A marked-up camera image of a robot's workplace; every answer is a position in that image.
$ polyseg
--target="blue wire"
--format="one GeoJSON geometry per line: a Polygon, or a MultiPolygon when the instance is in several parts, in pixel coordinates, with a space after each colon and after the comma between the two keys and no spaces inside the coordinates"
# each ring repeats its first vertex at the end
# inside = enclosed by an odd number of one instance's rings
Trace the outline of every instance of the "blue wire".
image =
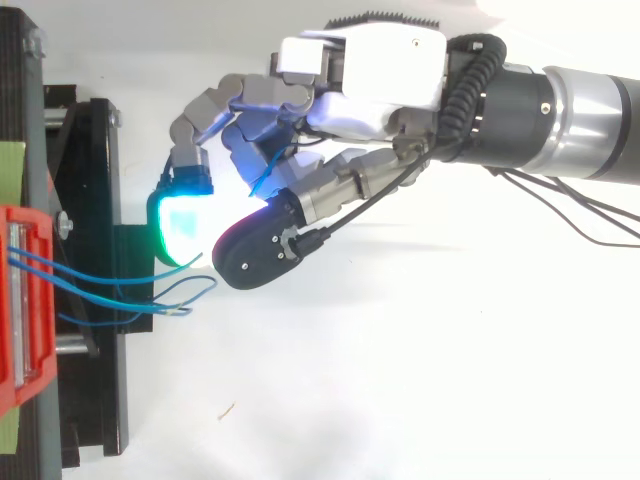
{"type": "MultiPolygon", "coordinates": [[[[160,292],[158,295],[153,297],[153,300],[152,300],[151,304],[153,304],[153,302],[155,302],[155,300],[157,300],[160,297],[163,297],[164,295],[169,293],[174,288],[178,287],[179,285],[181,285],[181,284],[183,284],[185,282],[189,282],[191,280],[211,280],[213,282],[213,285],[208,287],[208,288],[206,288],[206,289],[204,289],[204,290],[202,290],[199,294],[197,294],[195,297],[192,297],[191,299],[187,300],[182,305],[186,305],[187,303],[195,302],[198,298],[200,298],[205,293],[209,292],[211,289],[213,289],[214,287],[216,287],[218,285],[218,281],[215,278],[210,277],[209,275],[192,275],[190,277],[186,277],[186,278],[183,278],[181,280],[178,280],[173,285],[171,285],[169,288],[167,288],[167,289],[163,290],[162,292],[160,292]]],[[[184,310],[184,313],[173,313],[171,316],[184,317],[184,316],[190,314],[193,311],[191,308],[183,308],[182,310],[184,310]]],[[[65,315],[64,313],[59,313],[58,314],[58,316],[60,318],[62,318],[63,320],[65,320],[67,322],[73,323],[75,325],[87,326],[87,327],[114,327],[114,326],[118,326],[118,325],[128,325],[130,323],[135,322],[138,318],[140,318],[141,315],[142,315],[142,312],[137,313],[136,315],[132,316],[131,318],[128,318],[126,320],[122,320],[122,321],[119,321],[119,322],[114,322],[114,321],[86,322],[84,320],[78,320],[76,318],[73,318],[73,317],[70,317],[68,315],[65,315]]]]}
{"type": "Polygon", "coordinates": [[[256,184],[251,189],[251,193],[249,194],[250,197],[253,197],[256,194],[256,192],[260,190],[260,187],[262,186],[264,181],[267,179],[269,175],[271,175],[271,172],[273,171],[273,167],[276,166],[276,162],[278,161],[278,159],[282,156],[285,150],[290,146],[291,145],[287,145],[286,147],[283,147],[276,152],[276,154],[273,156],[273,158],[269,162],[269,165],[267,166],[265,171],[262,172],[262,175],[260,175],[260,178],[258,178],[258,180],[256,181],[256,184]]]}
{"type": "Polygon", "coordinates": [[[48,282],[53,283],[55,286],[62,288],[64,290],[67,290],[68,292],[74,293],[96,305],[115,309],[115,310],[124,310],[124,311],[135,312],[135,313],[156,313],[160,315],[167,315],[167,310],[174,310],[174,309],[183,307],[185,305],[188,305],[190,303],[193,303],[202,295],[204,295],[208,291],[215,288],[215,286],[217,285],[217,282],[214,279],[214,283],[210,287],[206,288],[205,290],[200,292],[198,295],[187,300],[186,302],[175,304],[175,305],[159,306],[159,305],[148,305],[148,304],[145,305],[145,304],[135,304],[135,303],[124,303],[124,302],[119,302],[117,300],[111,300],[105,297],[101,297],[93,293],[85,292],[84,290],[80,290],[75,285],[72,285],[71,283],[65,280],[62,280],[61,278],[58,278],[54,275],[49,275],[48,273],[41,272],[40,270],[30,267],[29,265],[19,262],[13,258],[9,259],[9,264],[14,267],[18,267],[22,270],[25,270],[29,273],[32,273],[44,280],[47,280],[48,282]]]}
{"type": "Polygon", "coordinates": [[[173,270],[170,270],[170,271],[165,272],[165,273],[161,273],[159,275],[154,275],[152,277],[103,278],[103,277],[94,277],[93,275],[87,275],[86,273],[78,272],[77,270],[74,270],[73,268],[69,268],[66,265],[62,265],[62,264],[57,263],[57,262],[52,262],[51,260],[48,260],[48,259],[46,259],[44,257],[41,257],[39,255],[35,255],[35,254],[31,253],[31,252],[27,252],[26,250],[21,250],[19,248],[15,248],[15,247],[7,247],[7,250],[9,250],[12,253],[17,253],[18,255],[21,255],[23,257],[30,258],[31,260],[35,260],[37,262],[40,262],[40,263],[42,263],[44,265],[47,265],[49,267],[53,267],[56,270],[60,270],[61,272],[68,273],[69,275],[72,275],[72,276],[74,276],[76,278],[79,278],[81,280],[85,280],[87,282],[98,283],[100,285],[116,285],[116,286],[119,286],[119,285],[140,285],[140,284],[143,284],[143,283],[152,283],[152,282],[155,282],[156,280],[162,280],[163,278],[170,277],[172,275],[175,275],[176,273],[180,273],[180,272],[186,270],[191,265],[193,265],[196,261],[198,261],[200,259],[200,257],[202,257],[202,253],[200,253],[196,258],[191,260],[186,265],[183,265],[182,267],[174,268],[173,270]]]}

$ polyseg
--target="green tape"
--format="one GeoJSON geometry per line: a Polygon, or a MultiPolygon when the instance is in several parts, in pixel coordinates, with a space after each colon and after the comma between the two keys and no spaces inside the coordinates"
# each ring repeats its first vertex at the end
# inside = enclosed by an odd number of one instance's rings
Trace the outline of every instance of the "green tape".
{"type": "MultiPolygon", "coordinates": [[[[20,205],[24,151],[24,142],[0,142],[0,205],[20,205]]],[[[19,423],[18,407],[0,417],[0,455],[15,455],[19,423]]]]}
{"type": "Polygon", "coordinates": [[[15,455],[18,448],[20,409],[12,408],[0,418],[0,455],[15,455]]]}
{"type": "Polygon", "coordinates": [[[24,142],[0,142],[0,205],[20,205],[24,142]]]}

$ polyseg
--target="metal rod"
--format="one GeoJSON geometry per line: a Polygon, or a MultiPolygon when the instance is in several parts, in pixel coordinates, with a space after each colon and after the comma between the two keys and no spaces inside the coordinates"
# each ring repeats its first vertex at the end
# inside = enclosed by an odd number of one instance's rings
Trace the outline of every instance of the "metal rod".
{"type": "Polygon", "coordinates": [[[67,115],[66,108],[45,108],[44,110],[44,124],[46,128],[56,129],[61,128],[64,123],[64,118],[67,115]]]}
{"type": "MultiPolygon", "coordinates": [[[[18,223],[9,224],[9,245],[14,248],[22,248],[24,242],[22,237],[25,236],[24,226],[18,223]]],[[[20,256],[16,253],[10,253],[9,256],[16,260],[20,260],[20,256]]],[[[28,350],[25,352],[24,339],[28,337],[28,332],[24,331],[25,321],[28,318],[28,293],[26,291],[26,278],[23,271],[18,267],[9,267],[9,304],[11,308],[11,334],[13,338],[13,375],[15,378],[15,386],[22,387],[26,376],[25,358],[28,358],[28,350]]]]}
{"type": "Polygon", "coordinates": [[[84,343],[84,338],[80,333],[62,333],[56,335],[56,354],[72,355],[78,353],[88,353],[89,349],[84,343]]]}

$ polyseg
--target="silver cylinder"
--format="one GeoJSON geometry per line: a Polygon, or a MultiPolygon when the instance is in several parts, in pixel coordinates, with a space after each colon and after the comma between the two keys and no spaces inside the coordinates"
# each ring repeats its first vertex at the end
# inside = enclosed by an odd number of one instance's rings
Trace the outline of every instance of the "silver cylinder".
{"type": "Polygon", "coordinates": [[[545,68],[556,106],[542,150],[522,170],[553,177],[589,178],[614,154],[623,104],[614,80],[597,73],[545,68]]]}
{"type": "Polygon", "coordinates": [[[46,108],[44,111],[44,124],[48,129],[61,128],[67,115],[66,108],[46,108]]]}
{"type": "Polygon", "coordinates": [[[72,355],[88,353],[89,349],[80,333],[63,333],[56,335],[56,354],[72,355]]]}

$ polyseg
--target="screw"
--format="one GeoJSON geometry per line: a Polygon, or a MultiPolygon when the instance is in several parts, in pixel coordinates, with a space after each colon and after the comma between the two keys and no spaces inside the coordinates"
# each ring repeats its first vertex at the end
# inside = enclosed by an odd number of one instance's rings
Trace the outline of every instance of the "screw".
{"type": "Polygon", "coordinates": [[[45,43],[47,36],[39,28],[29,31],[27,38],[24,39],[24,51],[34,58],[41,59],[47,56],[45,52],[45,43]]]}
{"type": "Polygon", "coordinates": [[[122,113],[120,112],[120,110],[112,110],[109,113],[109,123],[114,128],[122,127],[122,113]]]}
{"type": "Polygon", "coordinates": [[[57,224],[58,236],[61,240],[69,238],[69,232],[73,230],[73,220],[69,219],[67,212],[64,210],[58,214],[57,224]]]}

